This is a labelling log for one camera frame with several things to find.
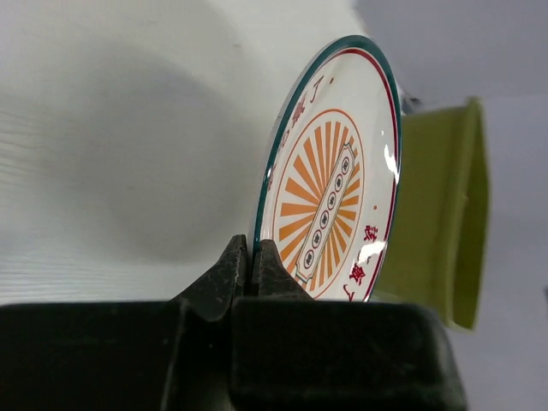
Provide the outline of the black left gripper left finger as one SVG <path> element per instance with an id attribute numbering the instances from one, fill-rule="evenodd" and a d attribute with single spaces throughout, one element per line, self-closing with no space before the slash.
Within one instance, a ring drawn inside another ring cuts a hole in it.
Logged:
<path id="1" fill-rule="evenodd" d="M 1 309 L 4 410 L 183 410 L 229 368 L 243 235 L 167 301 L 44 302 Z"/>

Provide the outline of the white orange sunburst plate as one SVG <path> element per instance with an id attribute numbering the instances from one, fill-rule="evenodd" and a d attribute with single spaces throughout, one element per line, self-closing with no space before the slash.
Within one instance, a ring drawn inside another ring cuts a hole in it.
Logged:
<path id="1" fill-rule="evenodd" d="M 312 298 L 368 301 L 396 209 L 401 122 L 394 75 L 371 39 L 323 47 L 272 129 L 249 252 L 272 240 Z"/>

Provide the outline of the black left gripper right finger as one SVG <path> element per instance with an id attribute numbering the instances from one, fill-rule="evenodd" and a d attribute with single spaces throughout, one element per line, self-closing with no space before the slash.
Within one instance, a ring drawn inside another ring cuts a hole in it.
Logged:
<path id="1" fill-rule="evenodd" d="M 229 395 L 239 410 L 463 410 L 440 321 L 414 304 L 314 301 L 276 244 L 254 255 L 230 313 Z"/>

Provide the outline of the olive green plastic bin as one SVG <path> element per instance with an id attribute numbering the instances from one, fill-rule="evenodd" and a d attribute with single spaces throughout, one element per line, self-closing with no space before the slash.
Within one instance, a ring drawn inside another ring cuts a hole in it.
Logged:
<path id="1" fill-rule="evenodd" d="M 402 175 L 390 242 L 373 295 L 433 310 L 472 330 L 480 304 L 490 180 L 483 105 L 405 116 Z"/>

